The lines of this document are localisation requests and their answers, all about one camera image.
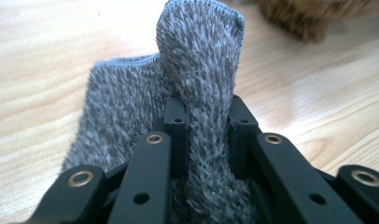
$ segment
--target brown brush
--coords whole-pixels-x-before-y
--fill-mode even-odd
[[[379,15],[379,0],[259,0],[269,21],[307,42],[324,40],[330,22]]]

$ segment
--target light wood surface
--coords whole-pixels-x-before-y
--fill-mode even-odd
[[[53,183],[96,61],[156,52],[159,1],[0,0],[0,223],[24,221]],[[379,171],[379,17],[335,22],[321,45],[246,17],[235,93],[265,132],[330,174]]]

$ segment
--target gray cloth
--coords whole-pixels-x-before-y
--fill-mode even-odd
[[[173,223],[254,223],[246,183],[229,168],[228,116],[244,18],[215,1],[169,1],[157,24],[159,54],[97,63],[77,140],[63,170],[108,171],[177,92],[189,113],[189,175],[174,181]]]

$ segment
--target round hole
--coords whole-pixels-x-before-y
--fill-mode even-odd
[[[317,203],[317,204],[320,204],[320,205],[326,204],[326,200],[320,194],[311,194],[311,195],[309,195],[309,198],[314,203]]]
[[[136,194],[133,198],[133,202],[136,204],[144,204],[144,203],[147,203],[148,200],[149,200],[149,196],[146,193]]]
[[[79,171],[68,178],[68,186],[78,188],[91,182],[93,173],[91,171]]]
[[[271,144],[281,144],[283,142],[283,140],[279,136],[272,134],[266,135],[264,139],[265,141]]]
[[[150,144],[158,144],[163,140],[163,137],[159,134],[152,134],[147,137],[146,141]]]
[[[379,178],[366,171],[355,170],[351,173],[352,177],[363,185],[379,187]]]

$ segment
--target wood grain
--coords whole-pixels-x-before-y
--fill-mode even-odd
[[[164,0],[0,1],[0,223],[24,221],[75,139],[96,61],[156,52]],[[303,44],[246,17],[236,79],[265,132],[288,137],[317,168],[379,171],[379,17],[335,22]]]

